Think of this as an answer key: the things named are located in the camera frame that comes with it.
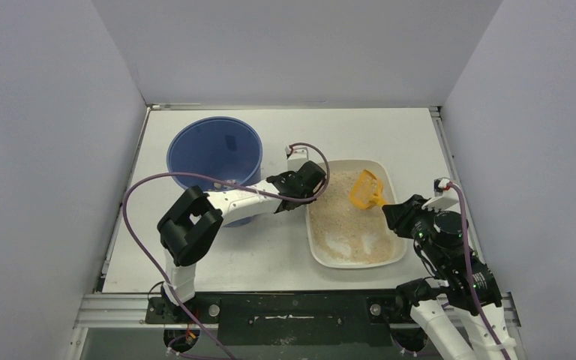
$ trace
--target white tray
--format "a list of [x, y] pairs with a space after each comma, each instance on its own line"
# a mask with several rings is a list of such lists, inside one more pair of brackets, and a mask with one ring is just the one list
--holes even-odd
[[[372, 160], [333, 160], [329, 161], [329, 165], [331, 173], [341, 171], [370, 170], [374, 175], [378, 176], [383, 181], [383, 199], [391, 204], [398, 203], [398, 199], [396, 198], [394, 187], [392, 187], [392, 181], [389, 177], [389, 174], [380, 163]], [[314, 235], [311, 229], [310, 206], [307, 207], [306, 211], [306, 226], [308, 241], [310, 242], [310, 252], [312, 253], [312, 256], [321, 265], [328, 266], [329, 268], [366, 269], [374, 268], [377, 266], [384, 266], [397, 262], [407, 252], [407, 242], [404, 239], [396, 236], [396, 234], [394, 234], [394, 232], [392, 232], [390, 229], [387, 229], [387, 225], [384, 225], [385, 230], [391, 237], [391, 240], [394, 242], [394, 250], [392, 251], [391, 257], [389, 259], [383, 262], [375, 262], [370, 264], [351, 262], [345, 259], [333, 259], [330, 256], [326, 256], [321, 247], [314, 241]]]

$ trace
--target screw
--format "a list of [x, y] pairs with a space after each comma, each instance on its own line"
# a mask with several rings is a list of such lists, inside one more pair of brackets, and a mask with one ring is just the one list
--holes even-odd
[[208, 315], [211, 315], [212, 317], [216, 317], [219, 314], [220, 314], [220, 307], [217, 306], [216, 304], [213, 304], [213, 305], [208, 307]]
[[372, 304], [372, 306], [370, 306], [370, 314], [378, 317], [381, 314], [381, 305]]

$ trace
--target gray floor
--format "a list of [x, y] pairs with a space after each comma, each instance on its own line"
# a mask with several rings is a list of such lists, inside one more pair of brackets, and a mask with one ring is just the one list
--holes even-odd
[[[82, 360], [171, 360], [166, 357], [161, 329], [102, 329], [89, 330]], [[340, 346], [231, 346], [239, 359], [273, 360], [338, 360], [370, 359], [396, 360], [414, 359], [410, 354], [401, 355], [400, 350], [391, 347], [369, 347], [365, 344]], [[224, 357], [224, 353], [207, 337], [201, 337], [189, 354]], [[439, 360], [439, 356], [424, 356], [426, 360]]]

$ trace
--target wire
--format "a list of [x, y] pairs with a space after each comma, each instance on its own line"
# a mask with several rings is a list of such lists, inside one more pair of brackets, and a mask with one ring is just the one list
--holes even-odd
[[158, 281], [157, 283], [155, 283], [154, 286], [151, 287], [151, 289], [149, 289], [149, 292], [147, 292], [147, 302], [150, 300], [149, 294], [152, 293], [153, 289], [155, 289], [156, 286], [162, 285], [162, 284], [164, 284], [164, 281]]
[[[323, 182], [323, 185], [313, 196], [310, 196], [310, 197], [305, 198], [305, 199], [299, 199], [299, 198], [294, 198], [294, 197], [277, 195], [275, 193], [268, 193], [266, 191], [253, 189], [251, 187], [245, 187], [245, 186], [242, 186], [239, 184], [232, 184], [232, 183], [229, 183], [229, 182], [226, 182], [223, 180], [212, 178], [210, 176], [195, 174], [192, 172], [163, 172], [160, 174], [148, 176], [148, 177], [136, 182], [136, 184], [133, 184], [131, 187], [129, 187], [127, 192], [124, 193], [124, 196], [122, 199], [122, 220], [124, 221], [124, 225], [127, 227], [127, 231], [129, 232], [129, 235], [131, 235], [131, 238], [133, 238], [133, 240], [136, 242], [136, 244], [138, 245], [140, 250], [142, 250], [142, 252], [145, 253], [145, 255], [148, 257], [148, 259], [153, 263], [153, 265], [156, 267], [156, 269], [160, 272], [160, 274], [164, 278], [164, 283], [166, 283], [166, 285], [169, 287], [169, 291], [173, 295], [173, 298], [175, 298], [175, 301], [178, 303], [178, 305], [180, 305], [180, 308], [182, 308], [182, 310], [187, 314], [187, 316], [189, 316], [190, 319], [193, 320], [193, 322], [196, 323], [199, 326], [199, 328], [202, 331], [204, 331], [208, 335], [208, 337], [211, 338], [211, 340], [213, 340], [229, 356], [230, 359], [236, 359], [236, 357], [233, 355], [232, 352], [230, 352], [230, 350], [228, 350], [228, 348], [226, 346], [224, 346], [224, 344], [221, 341], [218, 340], [218, 338], [215, 335], [213, 335], [210, 331], [208, 331], [208, 329], [185, 306], [184, 302], [180, 299], [177, 292], [173, 289], [173, 286], [171, 285], [171, 279], [169, 278], [169, 275], [167, 275], [167, 272], [164, 271], [164, 269], [158, 263], [158, 261], [153, 257], [153, 255], [149, 252], [149, 250], [147, 250], [146, 246], [140, 241], [140, 239], [138, 239], [138, 235], [136, 235], [134, 228], [129, 223], [129, 217], [127, 215], [127, 205], [129, 202], [129, 197], [139, 186], [145, 184], [146, 182], [150, 182], [152, 180], [159, 179], [159, 178], [171, 177], [171, 176], [191, 176], [191, 177], [194, 177], [197, 179], [208, 180], [210, 182], [218, 183], [220, 185], [229, 186], [231, 188], [239, 189], [242, 191], [248, 191], [249, 193], [256, 193], [256, 194], [261, 194], [261, 195], [264, 195], [267, 197], [273, 197], [273, 198], [279, 199], [279, 200], [286, 200], [286, 201], [291, 201], [291, 202], [295, 202], [295, 203], [309, 203], [311, 201], [316, 200], [318, 197], [320, 197], [323, 194], [324, 191], [326, 191], [326, 188], [328, 187], [328, 184], [330, 182], [330, 164], [328, 163], [328, 159], [326, 159], [326, 156], [316, 146], [308, 144], [306, 142], [295, 142], [295, 143], [289, 145], [289, 147], [291, 149], [291, 153], [292, 153], [293, 148], [295, 146], [307, 146], [309, 148], [312, 148], [315, 152], [317, 152], [319, 154], [319, 156], [323, 159], [323, 162], [325, 164], [326, 177], [325, 177], [325, 180]], [[197, 357], [194, 357], [194, 358], [190, 358], [190, 359], [209, 360], [209, 359], [221, 359], [221, 358], [211, 358], [211, 357], [197, 358]]]
[[174, 337], [171, 341], [169, 341], [169, 344], [166, 345], [166, 351], [168, 353], [172, 353], [173, 355], [177, 355], [177, 356], [181, 356], [183, 358], [186, 359], [196, 359], [196, 360], [215, 360], [215, 359], [221, 359], [221, 358], [214, 358], [212, 356], [201, 356], [201, 355], [191, 355], [191, 354], [185, 354], [183, 352], [177, 352], [173, 349], [173, 345], [180, 341], [181, 339], [185, 339], [186, 338], [186, 334], [182, 334], [179, 336]]
[[423, 263], [423, 266], [425, 267], [425, 270], [427, 270], [427, 273], [429, 273], [429, 275], [431, 275], [432, 278], [438, 279], [437, 275], [438, 271], [436, 270], [436, 268], [434, 268], [431, 262], [421, 253], [422, 250], [421, 246], [416, 240], [414, 240], [413, 247], [416, 256], [420, 258], [421, 262]]
[[[465, 266], [466, 266], [466, 275], [467, 275], [466, 277], [467, 277], [467, 282], [469, 283], [469, 291], [471, 292], [473, 304], [475, 305], [476, 310], [478, 310], [478, 313], [480, 314], [480, 318], [482, 319], [484, 326], [487, 327], [489, 334], [491, 334], [493, 341], [495, 341], [497, 345], [502, 345], [500, 338], [498, 337], [498, 335], [496, 334], [494, 329], [491, 327], [491, 323], [489, 322], [489, 319], [487, 319], [487, 316], [482, 311], [482, 305], [480, 304], [480, 299], [478, 298], [478, 294], [476, 293], [476, 288], [473, 287], [473, 284], [474, 284], [473, 283], [473, 270], [471, 269], [469, 240], [468, 240], [468, 236], [467, 236], [467, 209], [465, 208], [465, 196], [463, 194], [463, 191], [456, 184], [454, 184], [452, 181], [450, 181], [447, 185], [454, 188], [454, 190], [456, 191], [456, 194], [458, 194], [458, 202], [460, 203], [460, 225], [462, 226], [462, 229], [463, 229], [463, 249], [464, 249], [464, 253], [465, 253]], [[502, 349], [500, 349], [500, 351], [502, 352], [502, 356], [504, 356], [505, 360], [511, 360], [509, 353], [507, 352], [507, 350], [504, 347]]]

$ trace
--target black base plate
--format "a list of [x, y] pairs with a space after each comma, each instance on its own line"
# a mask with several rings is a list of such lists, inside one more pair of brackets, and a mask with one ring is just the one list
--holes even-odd
[[[370, 314], [372, 304], [391, 307], [392, 290], [225, 293], [198, 292], [187, 304], [205, 324], [219, 323], [217, 337], [225, 345], [339, 345], [361, 343], [390, 347], [389, 324]], [[209, 315], [218, 305], [220, 313]], [[151, 298], [145, 322], [188, 323], [174, 316], [161, 297]], [[389, 320], [397, 319], [395, 312]]]

